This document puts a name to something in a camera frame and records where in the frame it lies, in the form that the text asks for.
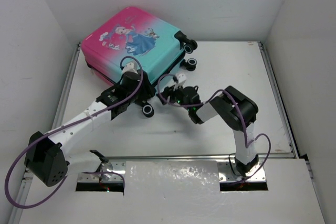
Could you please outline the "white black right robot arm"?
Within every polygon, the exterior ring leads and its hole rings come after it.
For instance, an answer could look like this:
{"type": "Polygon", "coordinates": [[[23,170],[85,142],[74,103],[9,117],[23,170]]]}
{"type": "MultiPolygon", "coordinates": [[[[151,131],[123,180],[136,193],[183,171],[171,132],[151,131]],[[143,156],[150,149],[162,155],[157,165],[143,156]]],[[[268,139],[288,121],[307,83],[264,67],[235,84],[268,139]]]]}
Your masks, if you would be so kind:
{"type": "Polygon", "coordinates": [[[219,90],[219,93],[202,102],[197,86],[180,86],[166,87],[157,96],[164,105],[177,105],[187,109],[190,119],[195,124],[203,124],[215,116],[220,116],[233,130],[236,169],[245,176],[259,161],[253,144],[258,106],[232,86],[219,90]]]}

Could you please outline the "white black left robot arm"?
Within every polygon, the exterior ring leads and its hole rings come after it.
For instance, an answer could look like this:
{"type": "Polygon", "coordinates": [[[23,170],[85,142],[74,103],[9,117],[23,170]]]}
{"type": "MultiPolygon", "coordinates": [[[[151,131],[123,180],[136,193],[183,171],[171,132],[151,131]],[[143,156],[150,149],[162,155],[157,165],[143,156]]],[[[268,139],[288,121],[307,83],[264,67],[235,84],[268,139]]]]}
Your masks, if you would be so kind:
{"type": "Polygon", "coordinates": [[[122,74],[121,80],[104,90],[83,112],[54,131],[34,133],[29,140],[25,166],[46,186],[58,184],[72,173],[100,173],[108,159],[96,150],[72,154],[71,150],[85,136],[115,119],[137,103],[143,113],[153,116],[147,102],[154,97],[155,87],[146,72],[137,70],[122,74]]]}

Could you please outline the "pink and teal kids suitcase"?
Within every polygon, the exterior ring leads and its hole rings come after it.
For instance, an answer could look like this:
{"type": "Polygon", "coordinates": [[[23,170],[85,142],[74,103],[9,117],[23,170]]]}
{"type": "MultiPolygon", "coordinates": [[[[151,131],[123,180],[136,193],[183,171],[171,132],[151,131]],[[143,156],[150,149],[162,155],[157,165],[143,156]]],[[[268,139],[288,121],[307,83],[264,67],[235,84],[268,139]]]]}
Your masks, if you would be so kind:
{"type": "Polygon", "coordinates": [[[118,12],[81,43],[88,67],[109,85],[117,84],[122,68],[135,61],[155,89],[164,86],[164,74],[195,70],[196,59],[185,55],[196,49],[197,42],[178,27],[134,6],[118,12]]]}

